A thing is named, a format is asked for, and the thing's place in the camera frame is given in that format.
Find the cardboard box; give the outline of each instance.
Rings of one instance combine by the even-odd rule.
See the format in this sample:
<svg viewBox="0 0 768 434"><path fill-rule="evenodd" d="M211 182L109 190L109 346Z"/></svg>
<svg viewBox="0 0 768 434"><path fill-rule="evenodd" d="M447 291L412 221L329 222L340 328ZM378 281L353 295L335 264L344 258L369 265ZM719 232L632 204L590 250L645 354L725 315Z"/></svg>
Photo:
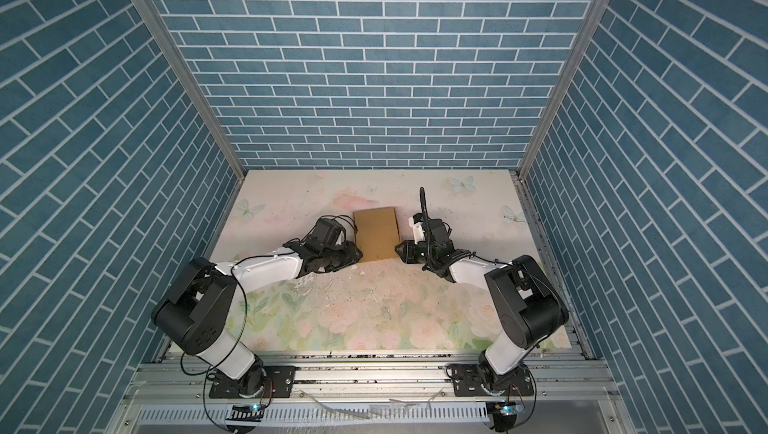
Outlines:
<svg viewBox="0 0 768 434"><path fill-rule="evenodd" d="M395 246L400 244L400 231L394 208L355 211L352 217L357 225L355 243L362 251L361 263L398 257Z"/></svg>

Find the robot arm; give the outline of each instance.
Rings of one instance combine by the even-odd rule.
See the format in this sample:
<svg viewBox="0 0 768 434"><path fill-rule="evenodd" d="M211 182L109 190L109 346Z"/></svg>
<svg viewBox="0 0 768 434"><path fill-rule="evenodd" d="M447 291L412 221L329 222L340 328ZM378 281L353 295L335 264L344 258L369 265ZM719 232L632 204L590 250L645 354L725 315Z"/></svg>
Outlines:
<svg viewBox="0 0 768 434"><path fill-rule="evenodd" d="M491 294L502 333L481 352L478 375L486 391L504 391L528 353L568 322L568 311L532 257L487 261L454 248L442 220L428 217L423 188L419 194L422 212L408 222L414 240L402 242L396 251L406 263L423 263L425 271Z"/></svg>
<svg viewBox="0 0 768 434"><path fill-rule="evenodd" d="M203 257L193 259L152 311L152 321L184 352L235 380L234 390L241 396L251 396L264 383L263 363L224 328L235 290L245 296L311 272L338 271L361 257L344 227L335 218L322 217L303 239L265 255L216 265Z"/></svg>

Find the blue brick wall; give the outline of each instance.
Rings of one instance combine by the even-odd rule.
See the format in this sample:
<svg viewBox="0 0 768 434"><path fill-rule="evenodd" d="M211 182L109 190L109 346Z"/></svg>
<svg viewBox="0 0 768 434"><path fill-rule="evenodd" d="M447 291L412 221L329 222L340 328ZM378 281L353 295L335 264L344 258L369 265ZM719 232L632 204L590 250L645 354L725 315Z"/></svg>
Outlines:
<svg viewBox="0 0 768 434"><path fill-rule="evenodd" d="M0 0L0 432L104 429L232 171L129 0Z"/></svg>
<svg viewBox="0 0 768 434"><path fill-rule="evenodd" d="M154 0L245 166L514 168L590 0Z"/></svg>
<svg viewBox="0 0 768 434"><path fill-rule="evenodd" d="M528 180L642 432L768 432L768 0L610 0Z"/></svg>

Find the cable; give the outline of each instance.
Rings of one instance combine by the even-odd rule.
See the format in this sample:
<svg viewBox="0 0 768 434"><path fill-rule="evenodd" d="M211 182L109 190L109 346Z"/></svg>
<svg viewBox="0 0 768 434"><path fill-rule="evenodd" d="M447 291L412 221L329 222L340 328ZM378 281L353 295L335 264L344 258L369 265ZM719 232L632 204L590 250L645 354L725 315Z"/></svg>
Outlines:
<svg viewBox="0 0 768 434"><path fill-rule="evenodd" d="M227 352L226 355L224 356L224 358L222 358L222 360L219 361L219 363L217 363L215 366L210 366L210 367L208 367L208 369L206 369L203 372L187 372L184 369L184 364L182 362L184 360L184 353L183 352L181 354L181 358L179 358L179 364L181 365L181 370L182 370L182 372L184 372L184 374L187 374L187 376L199 376L201 374L204 374L204 376L203 376L203 396L202 397L203 397L203 411L205 412L205 416L208 418L208 420L210 421L211 424L213 424L214 426L216 426L217 428L219 428L219 429L221 429L223 431L229 432L230 434L232 434L232 432L229 429L223 428L222 426L217 424L213 420L213 418L210 417L210 414L208 413L208 408L207 408L206 403L205 403L205 387L206 387L206 384L207 384L207 381L208 381L208 376L207 376L208 372L216 369L218 366L221 366L221 364L226 361L226 359L230 356L230 354L235 351L235 348L240 343L240 339L243 337L243 333L245 332L245 325L246 325L246 321L248 319L248 299L247 299L247 297L245 295L245 289L243 288L243 285L240 283L240 281L237 279L237 277L234 274L234 268L239 263L243 262L245 259L250 259L252 257L263 257L263 256L246 257L246 258L241 259L240 261L238 261L235 265L233 265L230 268L230 274L235 279L235 282L237 283L237 286L240 288L240 291L243 293L243 302L245 303L245 312L244 312L244 315L243 315L243 325L240 327L240 333L237 334L237 339L235 340L234 344L232 345L232 349L230 349L230 352Z"/></svg>
<svg viewBox="0 0 768 434"><path fill-rule="evenodd" d="M268 377L267 379L270 380L270 400L266 401L266 406L264 406L264 409L266 409L267 407L272 405L272 392L275 389L275 385L272 382L272 378Z"/></svg>
<svg viewBox="0 0 768 434"><path fill-rule="evenodd" d="M512 388L518 392L518 396L520 396L520 403L523 405L523 409L525 409L525 401L523 401L522 392L520 392L518 387L514 385L514 382L509 385L509 391L507 392L507 402L509 402L509 395L512 393Z"/></svg>
<svg viewBox="0 0 768 434"><path fill-rule="evenodd" d="M245 289L243 288L243 285L240 283L240 281L237 280L237 277L235 277L235 275L234 275L234 268L239 263L243 262L245 259L242 259L242 260L238 261L235 265L233 265L230 268L231 276L235 279L235 282L237 283L237 286L240 288L240 292L243 293L243 302L245 303L245 314L243 315L243 324L240 326L240 333L237 334L237 339L236 339L235 343L232 345L232 349L230 349L230 352L227 352L226 355L224 356L224 358L222 358L222 360L219 361L219 363L216 364L216 366L212 366L212 367L208 368L205 371L189 372L186 369L184 369L184 354L186 352L182 351L181 352L181 357L179 358L179 366L181 366L181 372L183 372L184 374L187 374L187 376L201 376L201 375L207 373L208 371L216 369L218 366L221 366L221 364L226 361L226 358L229 357L230 354L235 351L235 348L237 347L237 344L240 343L240 339L243 337L243 333L245 332L246 321L248 319L248 299L246 298Z"/></svg>
<svg viewBox="0 0 768 434"><path fill-rule="evenodd" d="M446 377L451 380L452 382L455 382L456 380L462 380L464 379L464 375L461 376L452 376L448 374L448 369L455 370L454 366L464 367L462 364L446 364L446 366L443 368L443 371L446 373Z"/></svg>
<svg viewBox="0 0 768 434"><path fill-rule="evenodd" d="M533 381L533 406L531 407L531 413L528 414L528 417L526 417L523 420L523 422L520 422L519 424L515 424L510 429L507 429L507 432L509 432L509 431L511 431L513 429L519 428L520 426L522 426L526 422L530 421L531 418L533 417L534 411L536 410L536 400L538 399L538 388L536 387L536 378L533 377L533 373L531 372L530 369L528 370L528 375L531 377L531 381Z"/></svg>
<svg viewBox="0 0 768 434"><path fill-rule="evenodd" d="M520 269L520 270L522 270L522 271L523 271L523 272L524 272L526 275L533 277L535 280L538 280L540 285L543 285L544 287L546 287L546 288L547 288L547 290L548 290L548 291L550 292L550 294L552 295L552 297L554 298L554 302L558 303L558 317L557 317L557 319L554 321L554 323L553 323L553 326L552 326L552 329L550 330L549 334L547 334L546 336L543 336L543 337L542 337L540 340L536 341L536 343L534 344L534 346L535 346L536 344L539 344L539 343L541 343L543 340L547 339L547 338L548 338L548 337L550 337L552 334L554 334L554 332L555 332L556 330L558 330L558 327L559 327L559 324L560 324L560 320L561 320L561 319L562 319L562 317L563 317L563 306L562 306L562 304L560 303L560 297L558 297L558 295L557 295L557 294L554 292L554 290L553 290L553 289L552 289L552 288L551 288L551 287L548 285L548 283L545 283L545 282L543 282L541 279L539 279L538 277L536 277L536 276L533 276L533 275L531 274L531 272L530 272L530 271L528 271L528 269L526 269L526 268L525 268L525 266L523 266L522 264L520 264L520 265L511 265L511 264L509 264L508 262L500 261L499 259L494 259L493 261L491 261L490 259L485 259L485 257L480 257L480 256L478 256L478 255L477 255L477 253L475 253L475 252L473 252L473 253L472 253L472 257L477 257L477 258L478 258L480 261L489 262L489 263L492 263L492 264L495 264L495 265L507 265L507 266L510 266L512 269Z"/></svg>
<svg viewBox="0 0 768 434"><path fill-rule="evenodd" d="M432 229L429 227L429 215L427 214L427 197L424 188L418 189L418 200L422 205L422 231L424 240L427 242L426 266L430 271L435 272L435 260L432 259Z"/></svg>
<svg viewBox="0 0 768 434"><path fill-rule="evenodd" d="M352 230L357 233L357 224L355 224L355 220L349 215L322 215L320 218L341 219L350 225Z"/></svg>
<svg viewBox="0 0 768 434"><path fill-rule="evenodd" d="M239 260L239 261L237 261L235 264L233 264L233 265L232 265L232 267L230 267L230 275L231 275L232 277L234 277L234 276L235 276L235 272L234 272L234 269L235 269L235 267L237 267L237 266L240 266L240 264L242 264L242 263L243 263L243 262L245 262L245 261L248 261L249 259L256 259L257 257L278 257L278 256L290 256L290 255L294 255L295 253L296 253L296 252L295 252L295 251L292 249L292 250L291 250L291 252L283 252L283 253L280 253L280 254L278 254L278 255L256 255L256 256L248 256L248 257L244 257L243 259L240 259L240 260Z"/></svg>
<svg viewBox="0 0 768 434"><path fill-rule="evenodd" d="M263 400L264 400L264 392L266 392L266 385L262 387L262 390L261 390L261 396L259 396L259 408L261 408L261 403L262 403L261 401L263 401Z"/></svg>
<svg viewBox="0 0 768 434"><path fill-rule="evenodd" d="M209 367L209 368L208 368L208 369L205 371L205 373L207 374L207 373L208 373L209 371L211 371L212 369L213 369L213 367ZM225 427L222 427L222 426L221 426L221 425L220 425L218 422L216 422L216 421L214 420L214 418L212 418L212 417L210 416L210 414L208 413L208 406L206 406L206 404L205 404L205 384L206 384L206 381L208 381L208 376L206 376L206 377L204 377L204 378L203 378L203 412L205 412L205 416L208 418L208 420L210 421L210 423L211 423L211 424L213 424L214 426L216 426L217 428L219 428L219 429L221 429L221 430L223 430L223 431L225 431L225 432L228 432L229 434L232 434L232 431L231 431L231 430L229 430L229 429L227 429L227 428L225 428Z"/></svg>

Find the floral tabletop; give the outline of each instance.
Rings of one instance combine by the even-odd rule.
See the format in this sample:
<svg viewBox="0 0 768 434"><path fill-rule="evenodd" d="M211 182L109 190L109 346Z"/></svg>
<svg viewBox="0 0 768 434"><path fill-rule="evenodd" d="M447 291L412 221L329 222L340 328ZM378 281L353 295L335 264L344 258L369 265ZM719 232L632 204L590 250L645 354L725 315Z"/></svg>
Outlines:
<svg viewBox="0 0 768 434"><path fill-rule="evenodd" d="M452 227L456 247L488 258L538 259L507 171L250 171L211 260L272 251L302 237L321 215L393 206L403 239L419 211ZM267 350L482 350L501 332L487 291L456 285L399 258L282 281L247 295L242 341ZM226 325L244 321L236 295ZM570 347L561 328L543 348Z"/></svg>

